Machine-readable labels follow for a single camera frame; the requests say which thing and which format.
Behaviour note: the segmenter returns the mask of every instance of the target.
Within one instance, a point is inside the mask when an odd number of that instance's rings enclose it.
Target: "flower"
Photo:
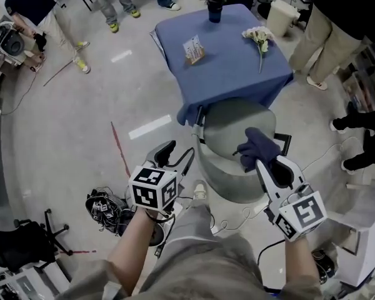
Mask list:
[[[260,52],[260,69],[263,66],[263,54],[268,51],[268,40],[273,40],[274,36],[272,32],[267,27],[252,27],[242,32],[244,38],[252,39],[258,47]]]

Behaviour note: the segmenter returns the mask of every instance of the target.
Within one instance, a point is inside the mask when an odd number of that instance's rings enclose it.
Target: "white trash bin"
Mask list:
[[[294,19],[299,19],[298,10],[282,0],[271,3],[267,28],[277,37],[283,37]]]

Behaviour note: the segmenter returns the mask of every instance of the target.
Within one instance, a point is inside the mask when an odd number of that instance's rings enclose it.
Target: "black container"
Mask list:
[[[218,23],[223,11],[223,0],[207,0],[207,6],[209,20],[212,23]]]

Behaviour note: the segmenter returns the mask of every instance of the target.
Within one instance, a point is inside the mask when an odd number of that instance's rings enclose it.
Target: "yellow sneaker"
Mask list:
[[[111,30],[112,33],[117,33],[118,30],[119,30],[118,23],[110,24],[110,30]]]
[[[83,73],[89,73],[90,72],[90,67],[80,58],[76,57],[74,60],[76,65],[81,68]]]
[[[134,18],[140,17],[140,11],[136,9],[133,9],[129,14]]]
[[[88,45],[90,45],[90,42],[89,41],[79,41],[77,44],[76,44],[76,47],[75,47],[75,50],[76,51],[79,51],[83,48],[86,48]]]

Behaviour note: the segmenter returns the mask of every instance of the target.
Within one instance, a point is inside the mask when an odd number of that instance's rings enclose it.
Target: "white cable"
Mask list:
[[[362,146],[361,141],[360,141],[357,137],[351,136],[351,137],[347,138],[346,140],[344,140],[342,143],[336,143],[336,144],[333,144],[332,146],[330,146],[330,147],[328,148],[328,150],[327,150],[327,151],[326,151],[321,157],[319,157],[318,159],[314,160],[312,163],[310,163],[308,166],[306,166],[302,171],[304,172],[309,166],[312,166],[314,163],[316,163],[317,161],[321,160],[324,156],[326,156],[326,154],[329,152],[329,150],[331,150],[331,149],[334,148],[335,146],[340,146],[339,151],[343,151],[343,145],[344,145],[344,143],[345,143],[346,141],[352,139],[352,138],[356,139],[356,140],[358,141],[359,145]],[[226,231],[236,231],[236,230],[239,230],[240,228],[242,228],[242,227],[245,225],[245,223],[246,223],[248,220],[252,220],[252,219],[254,219],[256,216],[258,216],[258,215],[259,215],[262,211],[264,211],[264,209],[266,209],[266,208],[267,208],[267,206],[264,207],[264,208],[262,208],[262,209],[261,209],[261,210],[260,210],[255,216],[251,217],[250,215],[251,215],[251,213],[252,213],[253,210],[252,210],[250,207],[245,207],[245,208],[242,210],[242,214],[243,214],[243,218],[244,218],[244,220],[243,220],[243,222],[242,222],[237,228],[235,228],[235,229],[228,229],[228,228],[227,228],[227,226],[228,226],[228,220],[222,220],[222,221],[221,221],[221,227],[222,227],[222,228],[221,228],[219,231],[215,232],[214,235],[219,234],[219,233],[220,233],[221,231],[223,231],[223,230],[226,230]],[[245,213],[246,210],[249,211],[249,214],[248,214],[247,216],[244,215],[244,213]]]

